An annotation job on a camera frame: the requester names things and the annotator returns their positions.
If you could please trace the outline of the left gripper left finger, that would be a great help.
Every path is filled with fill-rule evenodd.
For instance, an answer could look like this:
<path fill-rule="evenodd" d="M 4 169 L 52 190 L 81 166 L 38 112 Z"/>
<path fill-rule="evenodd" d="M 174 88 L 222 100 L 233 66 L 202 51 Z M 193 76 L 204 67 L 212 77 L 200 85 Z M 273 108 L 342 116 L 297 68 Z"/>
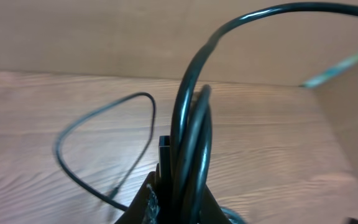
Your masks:
<path fill-rule="evenodd" d="M 155 172 L 150 172 L 129 208 L 115 224 L 157 224 L 160 206 L 155 187 Z"/>

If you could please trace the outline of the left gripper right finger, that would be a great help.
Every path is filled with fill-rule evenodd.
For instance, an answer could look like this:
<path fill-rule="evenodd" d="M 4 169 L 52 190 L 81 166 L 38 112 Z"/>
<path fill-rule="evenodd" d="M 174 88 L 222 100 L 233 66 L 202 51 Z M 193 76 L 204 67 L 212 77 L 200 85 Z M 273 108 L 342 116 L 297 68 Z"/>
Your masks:
<path fill-rule="evenodd" d="M 231 221 L 223 213 L 217 201 L 213 197 L 211 191 L 207 186 L 203 193 L 203 198 L 201 201 L 200 215 L 199 215 L 200 224 L 231 224 Z"/>

